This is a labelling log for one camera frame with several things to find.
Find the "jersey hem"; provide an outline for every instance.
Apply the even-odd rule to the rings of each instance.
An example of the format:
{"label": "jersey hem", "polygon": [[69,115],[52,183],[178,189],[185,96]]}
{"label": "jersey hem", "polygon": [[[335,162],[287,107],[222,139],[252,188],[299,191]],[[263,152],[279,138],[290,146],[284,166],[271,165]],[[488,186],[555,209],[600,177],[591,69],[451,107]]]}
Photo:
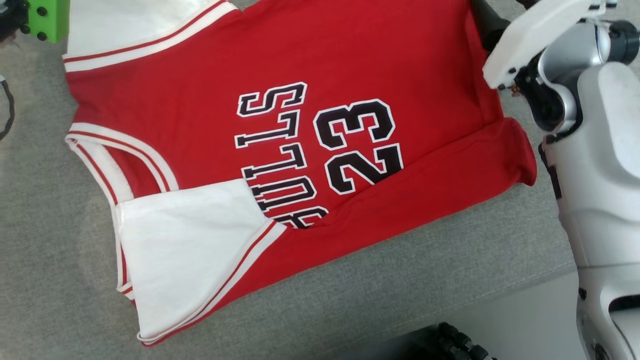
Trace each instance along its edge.
{"label": "jersey hem", "polygon": [[260,255],[287,229],[286,226],[275,222],[274,220],[267,220],[268,221],[265,222],[261,229],[256,232],[255,236],[247,242],[246,250],[243,251],[243,255],[240,257],[237,265],[232,270],[230,269],[227,279],[218,288],[218,290],[209,297],[209,300],[207,300],[205,304],[203,304],[203,306],[201,306],[198,311],[195,311],[189,318],[158,336],[153,338],[143,338],[141,334],[138,333],[137,338],[142,342],[142,345],[146,347],[157,345],[158,343],[168,339],[170,336],[186,330],[196,323],[204,320],[211,313],[217,310],[217,305],[220,300],[222,300],[229,290],[231,290],[238,281],[240,281]]}
{"label": "jersey hem", "polygon": [[67,72],[92,70],[167,50],[207,28],[224,15],[238,10],[227,0],[208,4],[188,20],[170,31],[169,35],[98,54],[65,54],[62,56]]}

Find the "black connector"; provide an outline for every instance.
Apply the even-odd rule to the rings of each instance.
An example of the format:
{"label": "black connector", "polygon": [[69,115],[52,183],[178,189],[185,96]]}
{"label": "black connector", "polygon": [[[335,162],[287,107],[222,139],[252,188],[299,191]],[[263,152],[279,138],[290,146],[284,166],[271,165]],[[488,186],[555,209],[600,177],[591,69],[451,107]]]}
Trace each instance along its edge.
{"label": "black connector", "polygon": [[609,26],[611,51],[608,61],[631,64],[640,50],[640,33],[636,27],[626,20],[612,21]]}

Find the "red jersey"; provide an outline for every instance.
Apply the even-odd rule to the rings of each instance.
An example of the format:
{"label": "red jersey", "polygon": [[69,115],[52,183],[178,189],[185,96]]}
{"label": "red jersey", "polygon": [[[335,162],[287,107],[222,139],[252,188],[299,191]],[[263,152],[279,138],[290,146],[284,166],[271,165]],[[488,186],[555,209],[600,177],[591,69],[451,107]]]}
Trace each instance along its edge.
{"label": "red jersey", "polygon": [[198,2],[115,35],[72,7],[67,142],[112,204],[145,344],[533,183],[468,1]]}

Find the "red stripe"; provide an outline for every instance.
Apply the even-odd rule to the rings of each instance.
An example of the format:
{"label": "red stripe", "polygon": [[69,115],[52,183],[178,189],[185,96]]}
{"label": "red stripe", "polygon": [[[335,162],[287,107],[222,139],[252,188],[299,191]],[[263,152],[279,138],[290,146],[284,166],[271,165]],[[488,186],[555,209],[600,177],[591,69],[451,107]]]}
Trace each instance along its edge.
{"label": "red stripe", "polygon": [[153,167],[155,168],[155,170],[158,172],[158,174],[160,174],[160,178],[164,184],[164,188],[169,190],[169,184],[167,183],[166,179],[164,178],[164,174],[162,173],[162,171],[160,170],[160,168],[157,166],[156,162],[144,151],[140,150],[139,148],[132,146],[128,143],[122,142],[120,140],[116,140],[114,138],[110,138],[110,137],[106,137],[103,135],[98,135],[98,134],[94,134],[94,133],[87,133],[85,131],[69,131],[69,134],[77,134],[77,135],[84,135],[84,136],[89,136],[92,138],[97,138],[97,139],[102,139],[102,140],[107,140],[110,142],[115,142],[115,143],[119,143],[120,145],[126,146],[130,149],[133,149],[135,151],[138,151],[140,154],[144,155],[144,157],[146,157],[150,162],[151,165],[153,165]]}
{"label": "red stripe", "polygon": [[113,191],[113,188],[111,187],[111,184],[109,184],[109,181],[107,181],[107,178],[106,178],[106,176],[104,176],[104,173],[102,172],[102,170],[98,167],[98,165],[95,163],[93,158],[84,149],[84,147],[82,145],[80,145],[78,142],[75,142],[75,143],[76,143],[76,147],[78,149],[80,149],[80,151],[82,151],[82,153],[89,160],[89,162],[91,163],[91,165],[93,166],[95,171],[98,173],[98,175],[102,179],[102,182],[107,186],[107,190],[109,190],[109,194],[111,195],[111,198],[113,199],[113,204],[117,205],[118,204],[118,199],[116,198],[116,193]]}
{"label": "red stripe", "polygon": [[109,56],[109,55],[114,55],[114,54],[119,54],[119,53],[125,53],[127,51],[132,51],[132,50],[140,49],[142,47],[147,47],[147,46],[150,46],[150,45],[158,44],[160,42],[168,40],[169,38],[172,38],[172,37],[178,35],[179,33],[183,32],[186,28],[188,28],[191,25],[193,25],[194,22],[198,21],[204,15],[207,15],[213,9],[217,8],[218,5],[220,5],[221,3],[226,3],[226,2],[227,2],[227,0],[220,0],[217,3],[214,3],[210,8],[204,10],[202,13],[200,13],[198,16],[196,16],[193,20],[189,21],[185,26],[181,27],[177,31],[175,31],[175,32],[163,37],[163,38],[159,38],[159,39],[151,41],[151,42],[145,42],[145,43],[142,43],[142,44],[139,44],[139,45],[136,45],[136,46],[130,46],[130,47],[125,47],[123,49],[117,49],[117,50],[113,50],[113,51],[108,51],[106,53],[86,55],[86,56],[78,56],[76,58],[66,58],[66,59],[63,60],[63,62],[64,63],[68,63],[68,62],[71,62],[71,61],[82,61],[82,60],[89,60],[89,59],[94,59],[94,58],[101,58],[103,56]]}
{"label": "red stripe", "polygon": [[[124,257],[124,250],[122,250],[121,247],[120,247],[120,259],[122,260],[122,284],[124,285],[127,283],[127,260]],[[133,288],[129,288],[128,290],[125,290],[123,294],[130,292],[131,289]]]}
{"label": "red stripe", "polygon": [[[249,253],[251,252],[251,250],[271,231],[271,229],[276,225],[275,221],[271,221],[271,224],[269,225],[269,227],[262,233],[262,235],[260,235],[254,242],[253,244],[251,244],[251,246],[249,247],[249,249],[244,253],[244,256],[242,257],[242,259],[240,259],[240,262],[238,263],[238,265],[236,266],[236,269],[234,269],[234,271],[231,273],[231,275],[227,278],[227,280],[225,281],[225,283],[220,287],[220,289],[218,290],[218,292],[216,292],[215,295],[213,295],[213,298],[211,298],[211,300],[207,303],[207,305],[205,305],[202,310],[200,310],[199,313],[196,314],[196,316],[194,316],[194,318],[200,316],[200,314],[202,314],[202,311],[204,311],[204,309],[207,308],[207,306],[209,306],[209,304],[211,304],[211,302],[213,302],[213,300],[215,300],[215,298],[218,296],[218,294],[220,294],[220,292],[222,291],[222,289],[225,288],[225,286],[229,283],[229,281],[231,280],[231,278],[236,274],[236,272],[238,271],[238,269],[240,269],[240,266],[243,264],[243,262],[245,261],[246,257],[249,255]],[[211,313],[214,312],[214,310],[216,310],[216,308],[214,307],[213,309],[209,310],[208,313],[204,314],[202,317],[200,317],[199,319],[195,320],[194,322],[187,324],[183,327],[179,327],[178,329],[175,329],[172,332],[169,332],[167,335],[164,335],[162,338],[159,338],[158,340],[155,340],[153,343],[151,344],[146,344],[144,341],[142,341],[142,345],[144,345],[145,347],[152,347],[154,345],[160,344],[161,342],[163,342],[164,340],[167,340],[170,336],[186,330],[192,326],[194,326],[195,324],[201,322],[202,320],[206,319],[209,315],[211,315]]]}

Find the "white trim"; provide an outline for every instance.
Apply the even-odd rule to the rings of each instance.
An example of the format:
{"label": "white trim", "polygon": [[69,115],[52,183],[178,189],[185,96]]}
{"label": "white trim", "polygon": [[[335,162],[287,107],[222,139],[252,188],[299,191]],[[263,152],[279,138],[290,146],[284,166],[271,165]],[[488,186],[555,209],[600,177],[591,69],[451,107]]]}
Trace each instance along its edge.
{"label": "white trim", "polygon": [[[114,227],[115,233],[115,241],[116,241],[116,263],[117,263],[117,272],[118,272],[118,282],[116,285],[116,289],[121,289],[126,283],[129,283],[128,274],[127,279],[123,277],[123,259],[122,259],[122,248],[120,246],[120,236],[118,235],[118,226],[115,218],[115,204],[117,202],[127,201],[133,199],[133,193],[131,188],[129,187],[129,183],[127,182],[122,169],[118,166],[115,160],[111,157],[109,152],[104,148],[104,146],[97,143],[90,142],[79,142],[75,139],[67,139],[67,143],[71,150],[78,155],[80,160],[84,163],[84,165],[89,169],[89,172],[93,175],[93,178],[98,183],[98,186],[102,189],[107,201],[109,202],[111,208],[111,219]],[[109,191],[109,187],[105,183],[104,179],[98,171],[93,166],[93,163],[89,160],[87,155],[78,147],[81,146],[84,151],[91,157],[93,162],[100,168],[100,171],[104,175],[104,178],[111,186],[113,190],[113,195],[115,199],[111,196],[111,192]]]}
{"label": "white trim", "polygon": [[129,280],[129,272],[127,272],[126,279],[122,274],[124,272],[124,267],[127,265],[127,260],[122,258],[123,250],[121,245],[122,241],[120,239],[120,225],[116,216],[116,208],[112,206],[111,223],[113,224],[113,234],[115,235],[116,240],[116,265],[118,268],[118,284],[116,285],[116,290],[123,292],[127,287],[131,287],[131,280]]}
{"label": "white trim", "polygon": [[[174,191],[179,189],[178,182],[175,178],[175,175],[173,174],[173,171],[169,167],[169,164],[167,164],[164,158],[154,148],[147,145],[145,142],[142,142],[141,140],[138,140],[133,136],[129,136],[119,131],[111,130],[103,126],[89,124],[86,122],[73,123],[69,131],[82,131],[84,133],[90,133],[97,136],[104,136],[106,138],[114,139],[126,144],[123,145],[117,142],[112,142],[102,138],[96,138],[87,135],[67,135],[67,139],[99,143],[101,145],[110,146],[133,154],[146,164],[149,171],[151,171],[154,178],[156,179],[161,192]],[[156,170],[156,167],[151,164],[151,161],[149,161],[149,159],[153,160],[153,162],[157,165],[160,173]],[[168,188],[164,187],[163,178],[166,181]]]}
{"label": "white trim", "polygon": [[[120,293],[122,293],[123,291],[125,291],[126,289],[129,289],[129,288],[131,288],[131,283],[130,282],[124,284],[121,288],[118,288],[117,290]],[[127,299],[129,299],[129,300],[136,300],[136,296],[135,296],[135,294],[133,292],[133,289],[131,289],[131,291],[126,293],[126,294],[123,293],[123,295],[126,296]]]}
{"label": "white trim", "polygon": [[80,160],[82,160],[82,162],[87,167],[87,169],[89,169],[89,172],[91,172],[91,175],[95,179],[95,182],[98,183],[98,186],[100,187],[100,189],[102,189],[102,192],[106,196],[107,201],[109,201],[109,205],[111,205],[111,207],[115,206],[115,202],[114,202],[115,199],[111,196],[111,192],[109,191],[107,184],[102,179],[102,176],[98,174],[95,167],[93,167],[93,164],[91,164],[91,161],[89,161],[89,158],[87,158],[86,155],[82,152],[82,150],[78,148],[77,141],[74,141],[74,139],[67,139],[67,143],[69,144],[69,147],[71,148],[71,150],[78,155]]}
{"label": "white trim", "polygon": [[271,230],[267,234],[265,234],[264,237],[258,243],[255,244],[253,249],[251,249],[251,251],[246,255],[246,258],[240,264],[240,266],[238,267],[238,265],[236,263],[235,266],[232,266],[232,267],[229,268],[229,274],[225,278],[225,281],[227,279],[229,279],[228,277],[231,276],[231,274],[236,269],[236,267],[237,267],[237,271],[228,280],[227,284],[224,286],[224,288],[222,288],[220,290],[220,292],[218,292],[218,290],[216,290],[211,294],[211,296],[213,297],[216,293],[218,293],[215,298],[207,299],[207,301],[204,302],[204,304],[202,304],[202,306],[193,313],[191,318],[185,319],[183,322],[177,324],[176,326],[172,327],[171,329],[168,329],[168,330],[164,331],[162,334],[157,335],[157,336],[155,336],[153,338],[145,339],[145,338],[142,338],[140,336],[140,333],[138,333],[138,335],[137,335],[138,340],[144,342],[144,344],[146,344],[146,345],[153,345],[155,342],[164,339],[167,335],[171,334],[172,332],[177,331],[180,328],[188,326],[188,325],[190,325],[190,324],[192,324],[194,322],[197,322],[199,319],[202,319],[203,317],[207,316],[208,312],[211,311],[211,309],[213,309],[216,306],[216,304],[229,292],[229,290],[231,290],[237,284],[237,282],[242,278],[242,276],[244,276],[246,274],[246,272],[254,264],[254,262],[256,260],[258,260],[260,255],[271,244],[273,244],[276,241],[276,239],[278,239],[280,237],[280,235],[282,235],[282,233],[284,233],[284,231],[287,229],[286,225],[280,224],[278,222],[274,222],[273,220],[269,219],[269,221],[267,221],[261,227],[261,229],[256,233],[256,235],[253,237],[253,239],[251,239],[251,241],[247,242],[247,244],[245,245],[245,249],[242,251],[242,253],[241,253],[241,255],[240,255],[240,257],[238,258],[237,261],[242,260],[242,258],[246,254],[246,251],[253,245],[254,241],[257,238],[260,238],[260,236],[262,236],[264,231],[271,224],[274,224],[273,228],[271,228]]}
{"label": "white trim", "polygon": [[[73,57],[63,56],[63,58],[67,58],[70,60],[65,63],[65,69],[67,70],[67,72],[92,70],[99,67],[114,65],[117,63],[122,63],[125,61],[134,60],[134,59],[142,58],[144,56],[158,53],[160,51],[169,49],[170,47],[175,46],[187,40],[189,37],[192,37],[199,31],[205,29],[207,26],[213,24],[218,19],[220,19],[221,17],[223,17],[224,15],[226,15],[227,13],[233,10],[237,10],[236,6],[229,3],[228,1],[224,1],[216,5],[216,7],[212,10],[206,9],[204,11],[209,11],[209,12],[206,13],[201,18],[199,18],[198,20],[196,20],[188,28],[182,30],[179,33],[176,33],[174,36],[167,38],[162,42],[158,42],[157,44],[152,44],[149,46],[140,47],[138,49],[124,51],[122,53],[116,53],[116,54],[111,54],[111,55],[106,55],[106,56],[101,56],[98,58],[91,58],[86,60],[74,61]],[[194,18],[198,17],[201,13],[202,12],[198,12],[194,14],[194,16],[192,16],[190,19],[188,19],[185,23],[183,23],[178,28],[181,28],[185,24],[189,23]]]}
{"label": "white trim", "polygon": [[98,165],[100,171],[107,179],[113,193],[116,195],[117,202],[123,202],[133,199],[133,191],[129,186],[129,182],[122,172],[122,169],[113,159],[107,149],[96,142],[78,141],[85,151],[91,156],[93,162]]}

